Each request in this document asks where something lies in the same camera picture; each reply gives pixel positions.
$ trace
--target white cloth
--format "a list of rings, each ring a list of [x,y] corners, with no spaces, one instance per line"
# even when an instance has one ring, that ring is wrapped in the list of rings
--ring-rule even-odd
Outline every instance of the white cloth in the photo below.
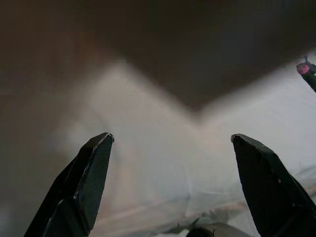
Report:
[[[74,83],[66,95],[12,82],[10,91],[22,95],[0,97],[0,236],[24,234],[54,178],[104,131],[115,143],[92,237],[154,230],[244,200],[234,133],[269,146],[299,181],[313,184],[316,172],[302,171],[316,165],[316,94],[289,68],[219,99],[200,116],[124,61],[89,83]],[[23,92],[29,87],[36,94]],[[232,223],[255,235],[249,218]]]

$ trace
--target white surface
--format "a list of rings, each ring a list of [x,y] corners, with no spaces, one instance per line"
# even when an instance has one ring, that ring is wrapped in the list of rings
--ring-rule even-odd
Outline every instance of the white surface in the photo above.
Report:
[[[41,86],[12,82],[10,91]],[[0,236],[23,235],[54,178],[104,131],[116,141],[92,237],[141,236],[135,232],[243,200],[234,133],[260,140],[299,181],[314,184],[315,102],[295,66],[286,67],[197,118],[124,61],[67,95],[3,95]],[[255,234],[251,218],[231,222]]]

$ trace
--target white fabric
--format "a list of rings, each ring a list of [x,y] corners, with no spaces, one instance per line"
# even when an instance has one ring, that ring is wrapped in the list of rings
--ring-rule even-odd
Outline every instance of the white fabric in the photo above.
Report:
[[[29,82],[16,89],[23,94],[23,88],[41,86]],[[200,116],[124,61],[67,95],[2,95],[0,236],[24,234],[54,178],[101,132],[112,133],[115,143],[91,236],[141,236],[244,200],[230,142],[234,133],[269,146],[299,181],[314,184],[315,121],[316,94],[295,66],[219,99]],[[256,235],[247,227],[251,221],[248,216],[230,223]]]

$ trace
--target pink object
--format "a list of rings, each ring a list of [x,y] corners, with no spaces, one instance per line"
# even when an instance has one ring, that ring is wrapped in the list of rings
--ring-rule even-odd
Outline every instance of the pink object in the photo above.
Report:
[[[310,67],[306,64],[301,64],[297,67],[297,72],[301,75],[306,74],[309,71]]]

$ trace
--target dark object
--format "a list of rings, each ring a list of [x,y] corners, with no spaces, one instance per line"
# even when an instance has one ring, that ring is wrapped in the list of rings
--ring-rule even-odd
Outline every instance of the dark object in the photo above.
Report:
[[[300,72],[300,68],[301,67],[307,67],[308,71],[306,73],[301,73]],[[315,74],[316,74],[316,65],[308,62],[307,58],[306,58],[306,62],[297,65],[296,68],[297,68],[298,73],[304,79],[304,81],[306,81],[308,83],[308,85],[310,85],[310,87],[314,91],[316,91],[316,76],[315,76]]]
[[[315,237],[316,206],[278,156],[245,135],[233,135],[232,142],[243,193],[260,235]]]
[[[251,237],[245,232],[223,223],[202,225],[190,230],[186,237]]]
[[[91,138],[57,176],[25,237],[83,237],[92,230],[100,206],[114,139]]]

